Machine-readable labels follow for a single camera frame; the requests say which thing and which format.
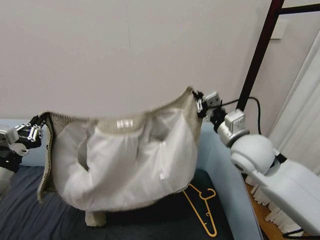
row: bed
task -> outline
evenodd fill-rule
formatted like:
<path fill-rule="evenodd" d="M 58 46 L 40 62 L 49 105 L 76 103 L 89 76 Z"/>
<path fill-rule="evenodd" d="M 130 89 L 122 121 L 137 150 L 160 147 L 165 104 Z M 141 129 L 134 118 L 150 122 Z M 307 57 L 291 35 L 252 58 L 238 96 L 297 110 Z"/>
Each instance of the bed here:
<path fill-rule="evenodd" d="M 0 125 L 23 122 L 3 119 Z M 229 161 L 229 150 L 210 123 L 202 125 L 197 170 L 191 184 L 208 198 L 214 226 L 205 202 L 190 186 L 149 207 L 108 212 L 103 227 L 86 226 L 85 212 L 67 205 L 53 192 L 47 193 L 40 204 L 36 191 L 44 171 L 45 145 L 23 159 L 10 190 L 0 200 L 1 240 L 263 239 L 242 176 Z M 208 189 L 215 190 L 216 196 L 208 197 L 212 194 Z M 216 232 L 214 238 L 207 234 L 193 207 L 208 231 Z"/>

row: hanger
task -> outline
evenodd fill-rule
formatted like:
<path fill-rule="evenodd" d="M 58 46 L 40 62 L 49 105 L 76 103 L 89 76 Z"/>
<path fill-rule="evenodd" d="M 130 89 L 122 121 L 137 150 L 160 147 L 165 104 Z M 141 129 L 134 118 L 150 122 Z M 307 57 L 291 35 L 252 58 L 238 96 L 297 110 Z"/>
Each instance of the hanger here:
<path fill-rule="evenodd" d="M 212 192 L 212 195 L 210 195 L 210 196 L 208 196 L 208 197 L 203 197 L 203 196 L 202 196 L 202 192 L 201 192 L 199 189 L 197 189 L 195 186 L 193 186 L 191 183 L 190 183 L 188 186 L 190 186 L 190 187 L 192 187 L 194 190 L 196 190 L 196 191 L 199 193 L 199 197 L 200 197 L 202 200 L 204 200 L 205 205 L 206 205 L 206 209 L 207 209 L 207 211 L 208 211 L 205 215 L 206 215 L 207 217 L 210 217 L 210 221 L 211 221 L 211 224 L 212 224 L 212 227 L 213 227 L 213 231 L 214 231 L 213 233 L 209 232 L 209 230 L 208 230 L 208 228 L 207 228 L 207 226 L 206 226 L 207 223 L 204 222 L 204 221 L 201 219 L 201 217 L 200 217 L 197 209 L 195 208 L 194 204 L 191 202 L 191 200 L 190 200 L 190 198 L 188 197 L 187 193 L 183 190 L 183 193 L 184 193 L 186 199 L 187 199 L 187 200 L 189 201 L 189 203 L 191 204 L 191 207 L 193 208 L 193 210 L 194 210 L 195 214 L 197 215 L 198 219 L 200 220 L 200 222 L 201 222 L 202 226 L 204 227 L 206 233 L 207 233 L 210 237 L 214 238 L 215 236 L 217 236 L 217 229 L 216 229 L 214 220 L 213 220 L 213 218 L 212 218 L 212 214 L 211 214 L 209 205 L 208 205 L 208 203 L 207 203 L 207 200 L 209 200 L 209 199 L 213 198 L 214 196 L 216 196 L 216 191 L 213 190 L 212 188 L 208 188 L 207 190 L 210 191 L 210 192 Z"/>

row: black metal frame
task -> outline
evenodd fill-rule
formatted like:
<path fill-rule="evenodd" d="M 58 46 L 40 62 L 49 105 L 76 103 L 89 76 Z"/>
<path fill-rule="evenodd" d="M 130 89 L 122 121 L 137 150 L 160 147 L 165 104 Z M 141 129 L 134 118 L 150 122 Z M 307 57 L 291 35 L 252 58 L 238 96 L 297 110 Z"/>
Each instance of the black metal frame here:
<path fill-rule="evenodd" d="M 245 110 L 247 101 L 249 99 L 251 90 L 254 86 L 255 80 L 258 75 L 261 63 L 264 59 L 265 53 L 267 51 L 271 35 L 275 29 L 279 15 L 283 14 L 299 14 L 299 13 L 310 13 L 320 11 L 320 3 L 304 6 L 294 6 L 282 8 L 285 0 L 272 0 L 270 4 L 269 11 L 267 13 L 259 41 L 256 45 L 254 55 L 246 75 L 237 109 L 241 111 Z"/>

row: dark blue bedsheet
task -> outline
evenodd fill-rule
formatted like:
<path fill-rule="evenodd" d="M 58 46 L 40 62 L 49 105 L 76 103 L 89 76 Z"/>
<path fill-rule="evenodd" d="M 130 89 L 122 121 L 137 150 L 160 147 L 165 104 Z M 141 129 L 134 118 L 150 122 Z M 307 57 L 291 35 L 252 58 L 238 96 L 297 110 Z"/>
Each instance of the dark blue bedsheet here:
<path fill-rule="evenodd" d="M 37 201 L 43 167 L 20 167 L 11 189 L 0 201 L 0 240 L 178 240 L 212 239 L 207 235 L 183 193 L 168 196 L 152 206 L 126 212 L 107 213 L 103 227 L 88 227 L 85 212 L 47 193 Z M 213 188 L 208 174 L 197 170 L 192 183 L 204 193 Z M 211 229 L 207 208 L 197 193 L 187 193 Z M 216 240 L 232 240 L 219 197 L 208 200 L 217 228 Z"/>

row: wooden floor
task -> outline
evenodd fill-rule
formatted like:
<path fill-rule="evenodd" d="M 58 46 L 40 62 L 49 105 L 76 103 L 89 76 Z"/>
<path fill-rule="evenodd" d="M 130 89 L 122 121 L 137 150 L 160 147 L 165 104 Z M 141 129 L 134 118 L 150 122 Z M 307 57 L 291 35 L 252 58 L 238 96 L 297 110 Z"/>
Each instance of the wooden floor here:
<path fill-rule="evenodd" d="M 252 186 L 246 184 L 246 189 L 248 190 L 249 193 L 252 188 L 253 188 Z M 277 226 L 275 224 L 273 224 L 270 221 L 265 221 L 265 217 L 270 213 L 270 210 L 268 209 L 268 207 L 263 206 L 261 204 L 258 204 L 254 200 L 252 195 L 251 194 L 249 194 L 249 195 L 250 195 L 250 199 L 251 199 L 255 214 L 258 218 L 259 225 L 263 229 L 265 234 L 268 236 L 268 238 L 270 240 L 283 240 L 283 239 L 285 239 L 282 237 L 281 231 L 277 228 Z"/>

